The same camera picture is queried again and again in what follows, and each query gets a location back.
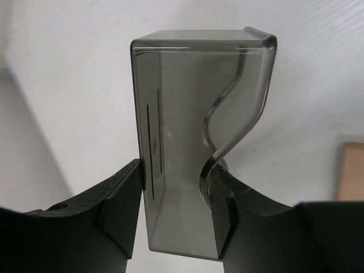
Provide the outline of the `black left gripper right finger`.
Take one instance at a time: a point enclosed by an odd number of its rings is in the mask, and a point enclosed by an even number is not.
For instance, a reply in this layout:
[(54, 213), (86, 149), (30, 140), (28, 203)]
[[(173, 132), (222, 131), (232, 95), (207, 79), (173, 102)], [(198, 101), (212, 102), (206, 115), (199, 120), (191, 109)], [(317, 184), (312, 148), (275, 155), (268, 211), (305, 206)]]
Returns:
[(218, 258), (225, 272), (362, 272), (363, 203), (286, 206), (221, 166), (209, 182)]

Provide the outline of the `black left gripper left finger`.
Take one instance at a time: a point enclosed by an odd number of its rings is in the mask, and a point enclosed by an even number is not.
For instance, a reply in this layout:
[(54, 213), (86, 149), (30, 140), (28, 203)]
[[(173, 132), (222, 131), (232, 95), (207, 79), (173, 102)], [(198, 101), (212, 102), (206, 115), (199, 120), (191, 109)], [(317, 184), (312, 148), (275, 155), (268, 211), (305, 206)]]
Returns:
[(135, 159), (47, 210), (1, 209), (1, 271), (125, 272), (142, 185), (142, 164)]

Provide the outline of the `smoky transparent plastic bin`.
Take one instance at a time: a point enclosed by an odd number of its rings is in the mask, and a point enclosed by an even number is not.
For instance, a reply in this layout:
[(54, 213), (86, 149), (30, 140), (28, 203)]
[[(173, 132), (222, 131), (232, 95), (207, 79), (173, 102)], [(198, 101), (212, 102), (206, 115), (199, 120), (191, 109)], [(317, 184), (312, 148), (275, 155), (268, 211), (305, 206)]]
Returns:
[(164, 30), (130, 45), (144, 208), (152, 251), (217, 259), (208, 179), (256, 125), (276, 36)]

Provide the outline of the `plain light wood block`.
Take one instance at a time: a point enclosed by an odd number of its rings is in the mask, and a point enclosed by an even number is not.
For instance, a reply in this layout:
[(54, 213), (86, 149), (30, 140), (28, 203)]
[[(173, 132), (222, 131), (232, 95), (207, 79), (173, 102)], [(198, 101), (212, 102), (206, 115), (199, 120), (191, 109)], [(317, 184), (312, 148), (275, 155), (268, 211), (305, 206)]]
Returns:
[(344, 144), (338, 201), (363, 201), (363, 143)]

